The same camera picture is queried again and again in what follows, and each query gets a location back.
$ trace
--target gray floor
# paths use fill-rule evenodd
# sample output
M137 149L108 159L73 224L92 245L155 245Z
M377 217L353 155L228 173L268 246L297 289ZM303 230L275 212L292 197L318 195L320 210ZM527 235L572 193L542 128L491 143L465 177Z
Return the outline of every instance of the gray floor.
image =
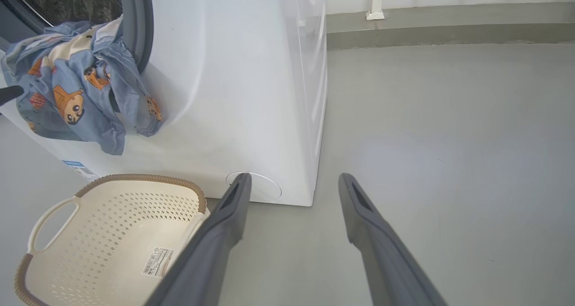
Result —
M448 304L572 304L575 45L334 51L328 74L314 205L250 205L220 305L371 304L345 236L342 172ZM7 120L0 128L0 230L13 247L0 304L16 305L13 273L31 227L85 182Z

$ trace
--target washing machine label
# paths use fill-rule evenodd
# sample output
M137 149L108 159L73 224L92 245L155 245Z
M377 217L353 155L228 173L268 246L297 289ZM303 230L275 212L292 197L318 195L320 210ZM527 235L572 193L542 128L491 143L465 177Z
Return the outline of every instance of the washing machine label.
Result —
M90 171L90 169L86 168L86 166L81 164L80 162L65 161L65 160L62 160L62 162L66 163L72 169L76 170L78 173L80 173L80 176L84 177L84 179L86 179L88 181L94 181L94 180L99 178L95 173Z
M168 271L168 264L173 253L173 249L155 247L148 257L148 261L142 270L142 275L164 277Z

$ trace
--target clothing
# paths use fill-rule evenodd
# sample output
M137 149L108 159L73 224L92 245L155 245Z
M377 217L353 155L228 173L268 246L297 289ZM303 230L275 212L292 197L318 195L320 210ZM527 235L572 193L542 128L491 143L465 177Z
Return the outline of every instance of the clothing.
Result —
M136 132L158 132L162 115L122 37L120 17L96 26L64 23L11 46L2 58L4 78L23 87L18 111L37 135L98 142L103 152L121 155L126 131L111 98Z

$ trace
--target laundry basket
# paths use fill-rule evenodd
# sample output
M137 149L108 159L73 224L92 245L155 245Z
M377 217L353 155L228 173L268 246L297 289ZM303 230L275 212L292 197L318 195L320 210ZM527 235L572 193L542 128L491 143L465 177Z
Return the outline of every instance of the laundry basket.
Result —
M36 249L43 224L67 204L76 205L73 214ZM207 216L206 198L190 181L102 177L38 220L16 294L31 306L140 306Z

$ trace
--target gray baseboard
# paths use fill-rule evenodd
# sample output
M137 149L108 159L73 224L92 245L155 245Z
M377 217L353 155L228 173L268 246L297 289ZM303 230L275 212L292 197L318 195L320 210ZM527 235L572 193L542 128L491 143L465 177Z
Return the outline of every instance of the gray baseboard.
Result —
M387 9L327 15L327 49L429 44L559 44L575 42L575 3L487 4Z

